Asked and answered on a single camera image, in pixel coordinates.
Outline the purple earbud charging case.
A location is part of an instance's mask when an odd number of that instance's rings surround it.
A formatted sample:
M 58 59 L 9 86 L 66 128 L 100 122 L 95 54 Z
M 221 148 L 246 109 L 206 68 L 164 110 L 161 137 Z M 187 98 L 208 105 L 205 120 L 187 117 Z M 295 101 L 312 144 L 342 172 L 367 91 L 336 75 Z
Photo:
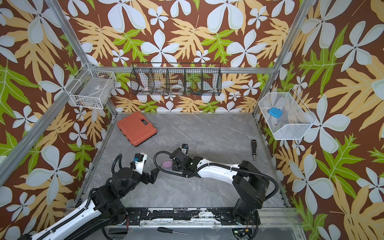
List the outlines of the purple earbud charging case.
M 173 162 L 172 161 L 165 161 L 162 163 L 162 167 L 165 169 L 171 169 L 173 167 Z

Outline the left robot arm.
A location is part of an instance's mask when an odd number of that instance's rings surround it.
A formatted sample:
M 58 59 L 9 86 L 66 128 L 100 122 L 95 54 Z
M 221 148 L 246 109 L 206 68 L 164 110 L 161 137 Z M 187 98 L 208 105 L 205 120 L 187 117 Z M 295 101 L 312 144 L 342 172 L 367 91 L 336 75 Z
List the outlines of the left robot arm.
M 24 234 L 20 240 L 75 240 L 86 238 L 111 224 L 122 223 L 127 214 L 121 202 L 140 183 L 154 184 L 160 171 L 155 168 L 150 174 L 143 171 L 146 154 L 135 154 L 129 167 L 122 167 L 122 154 L 112 163 L 112 177 L 98 188 L 89 191 L 87 200 L 69 215 L 34 235 Z

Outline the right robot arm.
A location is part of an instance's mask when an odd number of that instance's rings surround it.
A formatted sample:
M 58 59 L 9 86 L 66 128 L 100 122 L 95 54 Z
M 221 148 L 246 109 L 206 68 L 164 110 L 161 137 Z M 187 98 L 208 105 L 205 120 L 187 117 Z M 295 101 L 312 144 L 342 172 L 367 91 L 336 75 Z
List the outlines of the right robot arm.
M 222 164 L 203 157 L 191 158 L 187 153 L 188 145 L 182 145 L 172 153 L 159 151 L 154 155 L 153 162 L 163 173 L 186 179 L 214 179 L 233 185 L 240 198 L 232 209 L 232 218 L 238 224 L 249 221 L 259 223 L 258 210 L 279 191 L 279 184 L 273 177 L 263 174 L 248 161 L 232 165 Z M 173 163 L 171 171 L 162 168 L 157 162 L 157 157 L 163 154 L 168 155 Z

